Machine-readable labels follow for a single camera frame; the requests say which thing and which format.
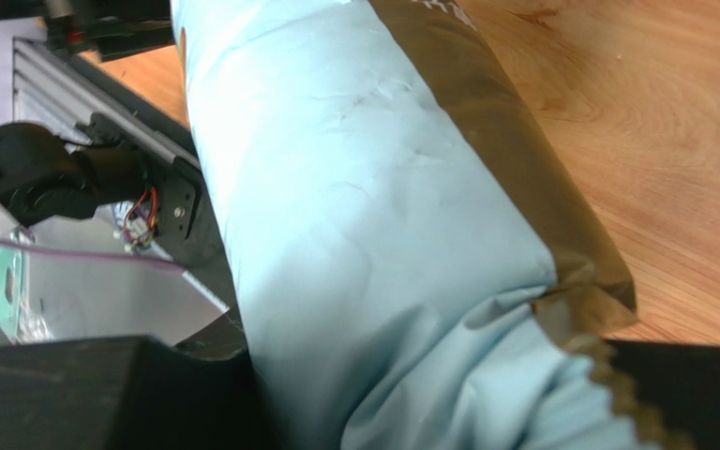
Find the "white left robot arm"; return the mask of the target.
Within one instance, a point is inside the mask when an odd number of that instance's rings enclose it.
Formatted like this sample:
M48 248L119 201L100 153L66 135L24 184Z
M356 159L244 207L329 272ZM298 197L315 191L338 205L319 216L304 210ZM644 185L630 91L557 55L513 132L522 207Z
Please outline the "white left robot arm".
M44 21L52 53L98 52L106 61L171 44L167 1L0 1L0 21ZM0 125L0 207L15 227L55 216L89 219L106 204L143 200L143 158L119 141L70 142L43 126Z

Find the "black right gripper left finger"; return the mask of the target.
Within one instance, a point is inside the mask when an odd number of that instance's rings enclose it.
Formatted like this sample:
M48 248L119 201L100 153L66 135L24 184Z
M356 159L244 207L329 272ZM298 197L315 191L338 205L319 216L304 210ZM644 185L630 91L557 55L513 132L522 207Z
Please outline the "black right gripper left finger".
M269 449L245 352L192 357L150 337L0 347L0 449Z

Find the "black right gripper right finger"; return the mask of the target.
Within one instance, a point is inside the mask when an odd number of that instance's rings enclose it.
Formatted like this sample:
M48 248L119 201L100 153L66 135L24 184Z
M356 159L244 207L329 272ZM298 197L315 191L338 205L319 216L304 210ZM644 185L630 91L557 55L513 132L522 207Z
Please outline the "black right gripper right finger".
M698 449L720 449L720 347L610 340L614 366L637 381L637 396L663 412Z

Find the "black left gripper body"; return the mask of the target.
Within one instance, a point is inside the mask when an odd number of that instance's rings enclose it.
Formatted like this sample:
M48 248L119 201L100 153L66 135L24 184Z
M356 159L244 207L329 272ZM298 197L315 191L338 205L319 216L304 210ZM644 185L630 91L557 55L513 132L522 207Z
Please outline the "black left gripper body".
M0 0L0 21L40 18L47 46L104 62L174 44L171 3L151 0Z

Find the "light blue snack bag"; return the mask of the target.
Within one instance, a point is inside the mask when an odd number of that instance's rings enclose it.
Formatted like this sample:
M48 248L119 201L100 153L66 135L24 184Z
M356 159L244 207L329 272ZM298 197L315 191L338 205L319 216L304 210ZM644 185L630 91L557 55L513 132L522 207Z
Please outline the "light blue snack bag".
M174 1L287 449L690 449L603 335L634 281L454 1Z

